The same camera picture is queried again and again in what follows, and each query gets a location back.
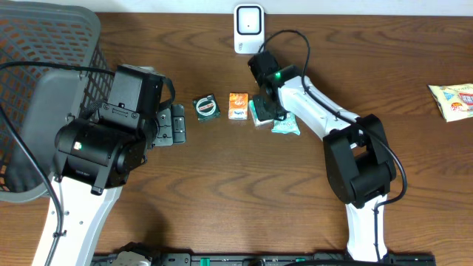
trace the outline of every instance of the orange snack box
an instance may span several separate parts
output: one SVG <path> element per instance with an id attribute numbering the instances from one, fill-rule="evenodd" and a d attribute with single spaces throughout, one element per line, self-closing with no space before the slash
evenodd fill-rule
<path id="1" fill-rule="evenodd" d="M 248 118 L 248 93 L 231 93 L 228 119 L 246 120 Z"/>

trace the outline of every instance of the snack wrapper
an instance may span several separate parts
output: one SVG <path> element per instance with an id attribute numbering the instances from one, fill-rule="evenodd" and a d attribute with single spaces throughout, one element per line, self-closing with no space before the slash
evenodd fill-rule
<path id="1" fill-rule="evenodd" d="M 228 118 L 246 120 L 248 118 L 248 93 L 231 93 Z"/>
<path id="2" fill-rule="evenodd" d="M 473 84 L 429 88 L 447 122 L 473 116 Z"/>
<path id="3" fill-rule="evenodd" d="M 273 133 L 282 133 L 282 134 L 289 134 L 294 133 L 296 135 L 300 135 L 301 132 L 299 127 L 297 126 L 296 116 L 293 113 L 287 113 L 286 119 L 283 121 L 274 121 L 274 127 L 271 129 Z"/>

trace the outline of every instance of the cable clip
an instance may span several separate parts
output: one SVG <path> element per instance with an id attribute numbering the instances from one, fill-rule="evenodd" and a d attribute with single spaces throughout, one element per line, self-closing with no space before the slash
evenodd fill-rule
<path id="1" fill-rule="evenodd" d="M 64 230 L 63 233 L 54 232 L 54 233 L 52 233 L 52 237 L 56 238 L 56 237 L 60 237 L 60 236 L 66 236 L 66 233 L 67 233 L 67 230 Z"/>
<path id="2" fill-rule="evenodd" d="M 148 156 L 146 156 L 146 154 L 144 154 L 142 159 L 143 159 L 143 162 L 140 164 L 140 166 L 143 166 L 148 162 Z"/>
<path id="3" fill-rule="evenodd" d="M 338 117 L 340 117 L 341 114 L 340 114 L 340 111 L 337 112 L 337 115 L 335 116 L 335 121 L 338 121 Z"/>

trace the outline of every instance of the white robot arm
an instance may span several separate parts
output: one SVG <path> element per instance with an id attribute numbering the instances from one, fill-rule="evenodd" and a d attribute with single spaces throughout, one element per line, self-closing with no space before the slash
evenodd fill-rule
<path id="1" fill-rule="evenodd" d="M 350 232 L 347 252 L 354 260 L 377 262 L 373 209 L 377 203 L 387 199 L 389 183 L 395 177 L 394 165 L 384 151 L 376 147 L 377 143 L 372 143 L 368 136 L 350 123 L 337 118 L 333 111 L 360 126 L 377 131 L 385 141 L 381 122 L 374 115 L 360 118 L 341 108 L 317 90 L 308 77 L 304 77 L 304 89 L 301 71 L 295 66 L 280 69 L 268 51 L 252 57 L 248 66 L 261 90 L 260 95 L 253 97 L 259 118 L 277 119 L 286 112 L 292 112 L 324 142 L 329 183 L 336 196 L 346 204 Z M 354 157 L 351 149 L 358 145 L 367 146 L 367 152 Z M 377 221 L 381 259 L 387 254 L 383 238 L 383 209 L 383 206 L 378 208 Z"/>
<path id="2" fill-rule="evenodd" d="M 341 108 L 327 96 L 323 95 L 314 85 L 312 85 L 308 77 L 305 77 L 305 84 L 309 87 L 312 95 L 315 95 L 324 101 L 324 103 L 333 110 L 340 112 L 342 116 L 353 121 L 359 117 L 358 115 Z M 331 133 L 332 130 L 345 129 L 349 126 L 349 123 L 338 119 L 309 97 L 302 87 L 300 76 L 286 81 L 285 84 L 278 89 L 278 94 L 281 106 L 288 112 L 292 112 L 295 116 L 301 118 L 301 120 L 304 121 L 304 123 L 306 123 L 321 140 Z M 363 208 L 357 208 L 353 204 L 346 204 L 348 228 L 350 232 L 347 251 L 354 260 L 365 262 L 378 261 L 374 246 L 373 208 L 376 203 L 386 200 L 386 197 L 386 195 L 377 196 L 366 202 Z M 378 248 L 381 257 L 387 253 L 383 241 L 383 209 L 383 206 L 379 208 L 378 218 Z"/>
<path id="3" fill-rule="evenodd" d="M 50 265 L 90 265 L 103 224 L 120 197 L 122 186 L 108 188 L 101 195 L 94 195 L 90 193 L 89 184 L 68 177 L 63 177 L 61 182 L 53 180 L 51 183 L 63 208 L 63 229 L 66 233 L 59 239 Z M 46 224 L 33 260 L 34 266 L 44 266 L 46 262 L 55 232 L 56 215 L 55 206 L 50 200 Z"/>

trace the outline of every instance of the green connector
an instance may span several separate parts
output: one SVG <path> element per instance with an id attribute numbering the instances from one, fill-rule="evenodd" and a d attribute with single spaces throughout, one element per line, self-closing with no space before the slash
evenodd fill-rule
<path id="1" fill-rule="evenodd" d="M 200 259 L 200 266 L 210 266 L 210 259 Z"/>

